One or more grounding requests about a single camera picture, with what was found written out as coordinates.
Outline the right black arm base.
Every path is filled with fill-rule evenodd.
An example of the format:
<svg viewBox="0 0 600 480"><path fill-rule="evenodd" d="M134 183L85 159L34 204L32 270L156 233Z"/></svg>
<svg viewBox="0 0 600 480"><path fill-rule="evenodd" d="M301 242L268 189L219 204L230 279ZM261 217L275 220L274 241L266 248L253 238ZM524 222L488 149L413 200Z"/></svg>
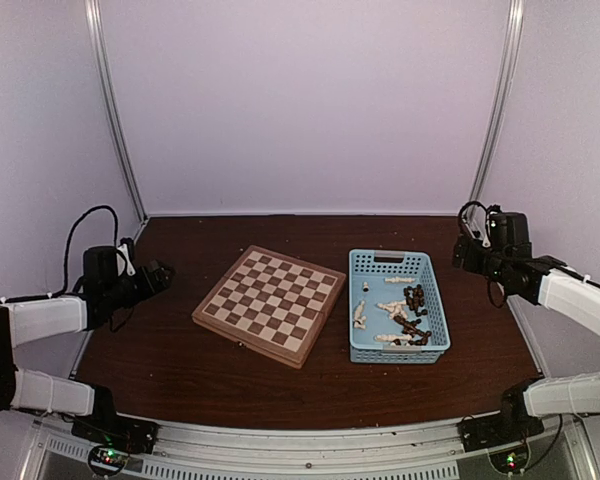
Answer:
<svg viewBox="0 0 600 480"><path fill-rule="evenodd" d="M521 442L544 432L541 419L527 413L521 397L505 395L497 413L463 419L458 431L466 452Z"/></svg>

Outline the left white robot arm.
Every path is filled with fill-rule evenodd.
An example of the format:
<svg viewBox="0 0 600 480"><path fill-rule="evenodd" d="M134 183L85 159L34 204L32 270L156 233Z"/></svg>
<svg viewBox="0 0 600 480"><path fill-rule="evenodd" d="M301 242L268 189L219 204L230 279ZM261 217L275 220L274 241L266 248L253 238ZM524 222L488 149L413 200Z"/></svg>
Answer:
<svg viewBox="0 0 600 480"><path fill-rule="evenodd" d="M39 297L0 299L0 412L10 409L85 417L86 429L103 444L124 433L118 415L97 405L103 394L94 386L40 371L20 368L14 350L38 340L95 330L119 310L135 306L167 290L175 271L153 260L133 263L133 243L98 246L83 254L78 289Z"/></svg>

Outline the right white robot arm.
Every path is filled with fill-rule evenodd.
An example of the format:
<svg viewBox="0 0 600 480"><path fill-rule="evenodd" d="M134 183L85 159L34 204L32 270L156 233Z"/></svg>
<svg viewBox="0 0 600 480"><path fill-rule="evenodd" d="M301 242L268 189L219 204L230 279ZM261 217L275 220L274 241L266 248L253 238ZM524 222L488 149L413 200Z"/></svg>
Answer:
<svg viewBox="0 0 600 480"><path fill-rule="evenodd" d="M562 260L533 255L522 213L472 200L456 221L454 267L511 300L542 371L504 393L493 433L510 442L532 419L600 416L600 284Z"/></svg>

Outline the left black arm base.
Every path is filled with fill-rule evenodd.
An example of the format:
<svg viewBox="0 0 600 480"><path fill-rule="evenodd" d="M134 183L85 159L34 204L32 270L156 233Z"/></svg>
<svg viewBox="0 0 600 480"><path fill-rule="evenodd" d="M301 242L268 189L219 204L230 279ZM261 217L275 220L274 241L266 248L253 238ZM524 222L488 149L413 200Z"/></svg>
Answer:
<svg viewBox="0 0 600 480"><path fill-rule="evenodd" d="M93 385L93 388L93 411L86 416L73 417L71 434L129 454L151 454L157 439L158 424L120 415L114 405L112 392L103 386Z"/></svg>

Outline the dark chess pieces pile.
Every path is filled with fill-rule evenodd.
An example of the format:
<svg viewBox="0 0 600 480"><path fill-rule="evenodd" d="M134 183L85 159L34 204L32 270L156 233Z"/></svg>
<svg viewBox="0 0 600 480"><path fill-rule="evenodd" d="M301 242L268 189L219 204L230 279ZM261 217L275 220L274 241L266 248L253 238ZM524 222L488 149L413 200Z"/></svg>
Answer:
<svg viewBox="0 0 600 480"><path fill-rule="evenodd" d="M411 346L425 346L428 344L432 332L420 328L423 317L428 314L428 310L424 307L423 287L421 284L417 284L415 287L408 286L403 289L403 294L403 301L406 302L404 310L408 315L409 330L413 336L413 339L408 344Z"/></svg>

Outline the white king chess piece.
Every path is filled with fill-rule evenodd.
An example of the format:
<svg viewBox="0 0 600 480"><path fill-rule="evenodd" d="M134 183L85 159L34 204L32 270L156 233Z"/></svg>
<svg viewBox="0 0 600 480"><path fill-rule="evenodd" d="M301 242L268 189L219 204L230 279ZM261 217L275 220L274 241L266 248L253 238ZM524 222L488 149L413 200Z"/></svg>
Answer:
<svg viewBox="0 0 600 480"><path fill-rule="evenodd" d="M416 282L415 277L408 277L408 276L395 275L395 276L390 276L390 277L384 278L385 284L414 284L415 282Z"/></svg>

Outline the white chess pieces pile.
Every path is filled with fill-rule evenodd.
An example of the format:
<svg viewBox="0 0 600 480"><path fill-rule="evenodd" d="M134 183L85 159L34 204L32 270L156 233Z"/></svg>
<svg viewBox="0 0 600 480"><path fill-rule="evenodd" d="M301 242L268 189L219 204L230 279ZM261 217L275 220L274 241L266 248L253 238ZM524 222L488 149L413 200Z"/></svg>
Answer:
<svg viewBox="0 0 600 480"><path fill-rule="evenodd" d="M408 315L404 310L406 306L405 301L393 301L386 304L378 303L377 307L385 310L389 314L389 319L393 320L399 326L402 327L401 334L378 334L374 336L376 342L393 343L394 345L401 345L404 342L408 343L413 339L410 333L408 322Z"/></svg>

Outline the white bishop chess piece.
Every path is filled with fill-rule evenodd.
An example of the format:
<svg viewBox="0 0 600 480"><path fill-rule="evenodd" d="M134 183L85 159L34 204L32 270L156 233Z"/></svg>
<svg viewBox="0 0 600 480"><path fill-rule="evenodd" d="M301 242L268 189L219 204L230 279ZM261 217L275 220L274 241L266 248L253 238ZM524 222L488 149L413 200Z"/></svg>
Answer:
<svg viewBox="0 0 600 480"><path fill-rule="evenodd" d="M360 330L366 329L367 317L364 315L366 301L361 300L353 313L353 327Z"/></svg>

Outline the wooden folding chess board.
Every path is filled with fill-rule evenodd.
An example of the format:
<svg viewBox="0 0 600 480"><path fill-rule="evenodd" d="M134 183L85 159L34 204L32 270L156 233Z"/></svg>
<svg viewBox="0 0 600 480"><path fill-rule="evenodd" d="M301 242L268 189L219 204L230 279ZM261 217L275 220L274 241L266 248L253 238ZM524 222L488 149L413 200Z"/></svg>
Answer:
<svg viewBox="0 0 600 480"><path fill-rule="evenodd" d="M345 283L344 273L251 245L196 307L192 319L300 369Z"/></svg>

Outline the light blue plastic basket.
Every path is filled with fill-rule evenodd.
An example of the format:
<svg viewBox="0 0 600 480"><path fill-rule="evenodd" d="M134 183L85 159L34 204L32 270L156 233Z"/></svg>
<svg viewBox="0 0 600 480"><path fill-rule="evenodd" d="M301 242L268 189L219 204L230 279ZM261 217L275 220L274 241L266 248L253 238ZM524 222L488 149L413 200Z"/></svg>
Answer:
<svg viewBox="0 0 600 480"><path fill-rule="evenodd" d="M424 252L349 252L349 348L357 364L436 363L451 346L433 264Z"/></svg>

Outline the right aluminium frame post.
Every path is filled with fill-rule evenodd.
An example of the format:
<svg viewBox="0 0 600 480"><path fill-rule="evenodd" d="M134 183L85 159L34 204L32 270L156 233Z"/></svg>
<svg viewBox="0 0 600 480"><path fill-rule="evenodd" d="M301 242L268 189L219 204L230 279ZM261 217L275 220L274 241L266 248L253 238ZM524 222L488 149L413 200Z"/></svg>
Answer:
<svg viewBox="0 0 600 480"><path fill-rule="evenodd" d="M481 154L470 191L470 200L479 200L484 191L489 170L495 158L498 139L502 129L506 104L509 98L519 58L524 25L525 2L511 0L507 14L504 43L492 107L487 123Z"/></svg>

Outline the aluminium frame post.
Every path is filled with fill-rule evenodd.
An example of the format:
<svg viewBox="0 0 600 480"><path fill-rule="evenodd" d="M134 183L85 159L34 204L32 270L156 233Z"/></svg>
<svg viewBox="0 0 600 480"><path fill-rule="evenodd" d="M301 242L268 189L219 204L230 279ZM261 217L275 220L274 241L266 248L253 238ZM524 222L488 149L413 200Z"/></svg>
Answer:
<svg viewBox="0 0 600 480"><path fill-rule="evenodd" d="M511 0L507 14L504 43L492 107L487 123L481 154L470 191L470 200L479 200L484 191L489 170L495 158L498 139L502 129L506 104L509 98L519 58L524 25L525 2Z"/></svg>
<svg viewBox="0 0 600 480"><path fill-rule="evenodd" d="M84 2L84 6L87 27L94 52L104 108L106 111L106 118L109 125L115 155L120 166L123 181L130 197L135 215L141 223L145 223L148 220L148 215L141 199L138 182L132 167L123 131L123 125L116 102L104 36L101 5L97 0L86 0Z"/></svg>

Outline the front aluminium rail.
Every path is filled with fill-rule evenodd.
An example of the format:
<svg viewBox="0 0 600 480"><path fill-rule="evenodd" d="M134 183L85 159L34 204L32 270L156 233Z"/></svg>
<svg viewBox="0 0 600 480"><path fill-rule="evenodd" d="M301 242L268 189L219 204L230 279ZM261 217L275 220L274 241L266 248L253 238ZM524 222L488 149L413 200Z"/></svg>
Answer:
<svg viewBox="0 0 600 480"><path fill-rule="evenodd" d="M154 450L128 458L118 479L506 479L496 467L526 453L523 479L598 479L579 420L545 421L542 434L467 451L458 420L363 429L283 431L161 423Z"/></svg>

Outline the left aluminium frame post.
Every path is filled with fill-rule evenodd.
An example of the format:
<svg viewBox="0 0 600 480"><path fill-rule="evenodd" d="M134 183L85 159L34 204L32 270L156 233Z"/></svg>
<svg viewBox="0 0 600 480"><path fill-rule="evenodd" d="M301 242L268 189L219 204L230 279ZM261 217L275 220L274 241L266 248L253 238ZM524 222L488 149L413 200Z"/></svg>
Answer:
<svg viewBox="0 0 600 480"><path fill-rule="evenodd" d="M97 0L86 0L84 2L84 6L87 27L94 52L104 108L106 111L106 118L109 125L115 155L120 166L123 181L130 197L135 215L141 223L145 223L148 220L148 215L141 199L138 182L132 167L123 131L123 125L116 102L104 36L101 5Z"/></svg>

